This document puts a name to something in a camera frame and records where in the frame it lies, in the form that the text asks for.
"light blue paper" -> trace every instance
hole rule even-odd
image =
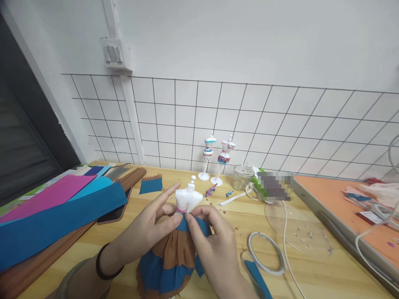
[[[110,165],[103,166],[102,170],[97,172],[97,177],[94,180],[99,179],[104,173],[106,173],[108,171],[108,169],[110,169],[110,167],[111,167]]]
[[[70,200],[68,201],[74,201],[76,199],[79,199],[83,196],[89,195],[91,193],[97,192],[98,190],[101,190],[105,187],[108,187],[112,185],[112,181],[105,177],[105,176],[100,176],[88,183],[81,191],[76,193]]]

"miniature mannequin stand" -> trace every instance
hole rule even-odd
[[[208,162],[209,162],[209,160],[207,160],[207,161],[205,162],[204,171],[203,171],[203,172],[200,172],[200,173],[198,174],[198,178],[199,178],[200,180],[203,180],[203,181],[209,180],[209,174],[206,173],[207,167],[208,167]]]
[[[230,138],[227,141],[222,141],[222,152],[219,154],[217,158],[217,162],[220,164],[219,166],[219,171],[217,173],[217,177],[211,178],[211,183],[212,184],[217,184],[218,186],[221,186],[223,184],[222,179],[219,178],[220,172],[222,170],[222,165],[226,165],[230,161],[230,152],[232,149],[236,146],[234,143],[232,143],[232,138],[233,135],[230,135]]]
[[[222,169],[222,165],[220,164],[217,176],[214,176],[213,178],[211,178],[212,184],[214,184],[214,185],[217,184],[218,186],[221,186],[223,184],[222,179],[219,178],[221,169]]]
[[[200,180],[207,181],[209,179],[209,174],[207,174],[207,167],[209,159],[211,159],[213,155],[212,147],[215,143],[216,143],[216,138],[213,137],[213,132],[211,132],[211,135],[207,139],[205,139],[205,150],[203,156],[204,159],[206,160],[206,163],[204,166],[204,171],[198,174],[198,178]]]

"hand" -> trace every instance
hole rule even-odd
[[[193,215],[209,222],[215,234],[205,237]],[[205,274],[218,297],[256,298],[240,273],[233,226],[209,205],[198,206],[185,217]]]
[[[146,254],[158,241],[175,230],[183,220],[182,215],[175,215],[176,206],[165,204],[181,183],[176,183],[150,202],[133,222],[112,242],[121,257],[123,265],[131,263]],[[157,224],[164,216],[167,220]]]

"white mannequin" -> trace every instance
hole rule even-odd
[[[213,137],[213,132],[211,132],[211,135],[207,139],[205,139],[205,146],[206,147],[205,147],[203,155],[204,155],[204,159],[207,162],[205,163],[204,171],[198,174],[198,178],[200,180],[207,181],[209,179],[209,174],[207,174],[207,167],[208,167],[209,160],[213,156],[212,147],[213,147],[213,145],[215,143],[216,143],[216,138]]]
[[[203,195],[194,190],[195,176],[191,176],[191,182],[186,189],[176,190],[176,212],[175,215],[180,215],[184,212],[191,213],[192,210],[199,204]]]
[[[217,162],[220,163],[219,172],[217,173],[217,177],[211,178],[211,183],[214,185],[217,184],[218,186],[221,186],[223,184],[223,181],[222,179],[219,178],[219,176],[220,176],[220,171],[222,169],[222,165],[226,165],[229,163],[230,161],[229,153],[236,146],[234,143],[232,143],[232,138],[233,135],[230,135],[230,138],[227,141],[222,141],[223,150],[217,158]]]

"finger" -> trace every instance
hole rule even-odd
[[[148,209],[151,211],[158,211],[164,203],[167,201],[169,196],[171,196],[177,188],[180,187],[182,182],[178,182],[174,184],[173,186],[169,187],[165,191],[163,191],[160,195],[158,195],[150,204],[147,206]]]
[[[198,206],[192,211],[192,214],[199,219],[209,222],[216,234],[220,234],[226,228],[226,220],[220,215],[218,210],[211,205]]]
[[[190,230],[192,240],[194,241],[195,248],[201,252],[201,248],[206,244],[207,238],[202,232],[197,220],[190,213],[185,213],[188,229]]]
[[[176,206],[170,203],[166,203],[162,206],[162,209],[157,211],[155,221],[158,221],[162,216],[171,216],[176,212]]]
[[[172,217],[169,217],[162,223],[153,226],[149,232],[152,245],[155,245],[163,237],[169,235],[172,231],[174,231],[179,226],[180,222],[182,222],[182,220],[182,215],[174,215]]]

